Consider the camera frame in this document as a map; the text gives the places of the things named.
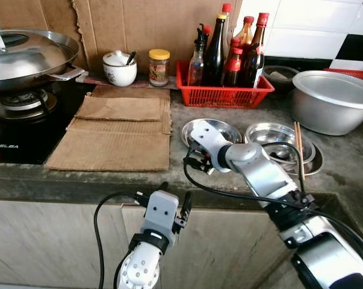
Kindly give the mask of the wood grain cabinet door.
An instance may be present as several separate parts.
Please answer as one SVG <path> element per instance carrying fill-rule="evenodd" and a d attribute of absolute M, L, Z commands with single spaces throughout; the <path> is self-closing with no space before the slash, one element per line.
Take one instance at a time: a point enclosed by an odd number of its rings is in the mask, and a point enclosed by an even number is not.
<path fill-rule="evenodd" d="M 0 283 L 96 288 L 95 209 L 0 200 Z"/>
<path fill-rule="evenodd" d="M 266 213 L 195 208 L 155 289 L 253 289 L 288 254 Z"/>

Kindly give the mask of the red plastic basket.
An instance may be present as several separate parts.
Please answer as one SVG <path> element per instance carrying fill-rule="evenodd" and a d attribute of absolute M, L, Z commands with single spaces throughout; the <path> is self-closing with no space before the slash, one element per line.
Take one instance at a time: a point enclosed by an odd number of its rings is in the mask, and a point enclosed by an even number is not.
<path fill-rule="evenodd" d="M 258 87 L 220 87 L 187 85 L 188 61 L 176 62 L 176 86 L 181 91 L 186 107 L 207 108 L 256 108 L 267 94 L 275 91 L 274 86 L 260 77 Z"/>

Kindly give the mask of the dark labelled sauce bottle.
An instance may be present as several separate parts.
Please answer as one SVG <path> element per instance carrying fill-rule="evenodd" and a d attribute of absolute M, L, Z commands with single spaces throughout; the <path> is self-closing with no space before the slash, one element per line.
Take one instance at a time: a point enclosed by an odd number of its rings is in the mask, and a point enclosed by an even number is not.
<path fill-rule="evenodd" d="M 261 12 L 256 20 L 255 35 L 251 39 L 247 55 L 243 61 L 237 85 L 242 88 L 258 88 L 264 68 L 264 33 L 269 13 Z"/>

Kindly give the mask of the tall dark sauce bottle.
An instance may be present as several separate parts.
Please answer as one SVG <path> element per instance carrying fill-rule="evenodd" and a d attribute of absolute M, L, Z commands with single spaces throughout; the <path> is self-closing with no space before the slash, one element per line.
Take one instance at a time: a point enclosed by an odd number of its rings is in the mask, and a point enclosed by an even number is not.
<path fill-rule="evenodd" d="M 202 85 L 216 87 L 220 85 L 223 73 L 223 63 L 225 63 L 225 34 L 227 31 L 227 19 L 231 12 L 231 4 L 224 3 L 222 12 L 217 15 L 213 33 L 209 36 L 208 47 L 203 58 Z"/>

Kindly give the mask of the black burner pan support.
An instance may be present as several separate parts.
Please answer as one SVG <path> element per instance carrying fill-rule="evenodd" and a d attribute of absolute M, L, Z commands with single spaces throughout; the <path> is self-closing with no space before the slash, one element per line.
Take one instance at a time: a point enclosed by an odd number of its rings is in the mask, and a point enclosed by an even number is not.
<path fill-rule="evenodd" d="M 24 122 L 44 118 L 55 111 L 57 97 L 46 89 L 35 89 L 0 98 L 0 120 Z"/>

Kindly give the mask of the black glass gas stove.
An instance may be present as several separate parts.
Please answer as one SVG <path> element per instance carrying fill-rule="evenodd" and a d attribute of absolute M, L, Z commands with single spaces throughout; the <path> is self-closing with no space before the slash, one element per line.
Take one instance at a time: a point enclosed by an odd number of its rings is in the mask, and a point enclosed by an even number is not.
<path fill-rule="evenodd" d="M 94 84 L 55 82 L 44 88 L 52 100 L 49 112 L 33 108 L 29 112 L 11 112 L 2 108 L 0 99 L 0 163 L 38 164 L 48 160 L 66 133 L 84 96 Z"/>

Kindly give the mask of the steel wok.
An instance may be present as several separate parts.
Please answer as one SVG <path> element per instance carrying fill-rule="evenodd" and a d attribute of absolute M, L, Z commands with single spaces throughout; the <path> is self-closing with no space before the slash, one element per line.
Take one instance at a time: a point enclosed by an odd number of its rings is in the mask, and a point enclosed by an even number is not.
<path fill-rule="evenodd" d="M 54 81 L 68 81 L 76 79 L 85 69 L 71 64 L 55 67 L 32 75 L 24 75 L 14 79 L 0 80 L 0 96 L 10 93 L 21 93 L 30 89 L 43 87 Z"/>

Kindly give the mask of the small folded cardboard piece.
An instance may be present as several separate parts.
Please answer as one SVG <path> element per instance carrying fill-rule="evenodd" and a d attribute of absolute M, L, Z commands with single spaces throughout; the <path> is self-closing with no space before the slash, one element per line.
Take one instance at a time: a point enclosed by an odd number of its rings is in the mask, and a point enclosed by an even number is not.
<path fill-rule="evenodd" d="M 160 115 L 159 99 L 86 96 L 75 116 L 82 119 L 148 122 L 159 120 Z"/>

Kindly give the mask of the flat cardboard sheet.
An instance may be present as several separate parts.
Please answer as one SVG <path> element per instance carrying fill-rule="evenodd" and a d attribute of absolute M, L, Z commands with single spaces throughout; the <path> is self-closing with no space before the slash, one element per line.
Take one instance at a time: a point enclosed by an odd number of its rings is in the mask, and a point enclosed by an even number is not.
<path fill-rule="evenodd" d="M 71 130 L 100 131 L 115 133 L 164 133 L 172 132 L 172 118 L 170 112 L 170 90 L 137 87 L 117 87 L 97 85 L 90 93 L 96 98 L 138 98 L 157 99 L 160 103 L 159 120 L 157 121 L 128 121 L 112 119 L 82 119 L 75 117 L 66 128 Z"/>
<path fill-rule="evenodd" d="M 170 136 L 70 130 L 46 160 L 49 170 L 157 172 L 169 168 Z"/>

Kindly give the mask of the wide brown cardboard panel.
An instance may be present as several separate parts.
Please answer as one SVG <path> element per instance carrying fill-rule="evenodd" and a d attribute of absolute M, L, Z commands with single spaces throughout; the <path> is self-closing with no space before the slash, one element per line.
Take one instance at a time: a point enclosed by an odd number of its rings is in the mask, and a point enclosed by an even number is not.
<path fill-rule="evenodd" d="M 164 49 L 174 72 L 191 58 L 199 25 L 214 25 L 225 3 L 236 16 L 243 0 L 72 0 L 87 71 L 102 74 L 102 56 L 120 50 L 136 51 L 139 72 L 147 73 L 149 50 Z"/>

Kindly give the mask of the white ceramic condiment pot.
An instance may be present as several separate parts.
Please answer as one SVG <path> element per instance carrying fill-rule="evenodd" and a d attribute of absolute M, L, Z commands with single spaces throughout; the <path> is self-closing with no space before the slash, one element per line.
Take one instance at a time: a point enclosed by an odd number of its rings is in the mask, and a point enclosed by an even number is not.
<path fill-rule="evenodd" d="M 114 86 L 126 87 L 131 85 L 137 77 L 137 63 L 127 66 L 126 61 L 129 53 L 119 50 L 108 52 L 102 56 L 102 66 L 107 80 Z"/>

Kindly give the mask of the clear cruet black spout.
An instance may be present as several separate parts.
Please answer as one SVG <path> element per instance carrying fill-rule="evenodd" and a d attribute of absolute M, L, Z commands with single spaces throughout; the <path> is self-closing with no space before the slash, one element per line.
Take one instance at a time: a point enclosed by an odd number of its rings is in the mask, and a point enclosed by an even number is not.
<path fill-rule="evenodd" d="M 196 86 L 200 85 L 203 74 L 203 53 L 206 45 L 205 25 L 200 23 L 200 27 L 197 29 L 197 38 L 194 43 L 193 56 L 190 58 L 190 64 L 188 65 L 188 74 L 186 77 L 187 85 Z"/>

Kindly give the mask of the shallow steel plate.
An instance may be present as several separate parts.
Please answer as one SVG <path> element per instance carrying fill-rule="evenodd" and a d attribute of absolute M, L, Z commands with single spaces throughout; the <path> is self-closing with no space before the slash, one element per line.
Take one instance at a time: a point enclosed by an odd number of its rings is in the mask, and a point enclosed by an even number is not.
<path fill-rule="evenodd" d="M 198 123 L 207 123 L 214 127 L 220 135 L 222 135 L 225 140 L 231 143 L 245 143 L 241 132 L 236 129 L 236 127 L 231 126 L 228 123 L 217 119 L 193 119 L 186 123 L 181 129 L 181 134 L 183 135 L 183 142 L 186 147 L 189 147 L 193 142 L 197 143 L 200 141 L 201 137 L 197 133 L 193 133 L 193 129 Z"/>

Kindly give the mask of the large aluminium pot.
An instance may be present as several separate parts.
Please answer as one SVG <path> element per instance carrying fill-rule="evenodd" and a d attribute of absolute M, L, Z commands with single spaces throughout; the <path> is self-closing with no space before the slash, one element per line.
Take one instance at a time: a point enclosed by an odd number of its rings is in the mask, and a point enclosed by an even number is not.
<path fill-rule="evenodd" d="M 308 70 L 292 79 L 292 116 L 325 135 L 346 135 L 363 123 L 363 80 L 338 72 Z"/>

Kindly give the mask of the amber bottle red cap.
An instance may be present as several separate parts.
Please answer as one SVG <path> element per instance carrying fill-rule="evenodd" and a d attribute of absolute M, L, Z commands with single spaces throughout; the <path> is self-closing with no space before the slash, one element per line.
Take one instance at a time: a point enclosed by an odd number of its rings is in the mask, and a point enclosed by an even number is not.
<path fill-rule="evenodd" d="M 251 27 L 255 22 L 255 17 L 245 16 L 243 19 L 243 27 L 236 36 L 233 36 L 232 44 L 235 48 L 241 49 L 243 54 L 250 48 L 251 41 L 253 39 L 253 33 Z"/>

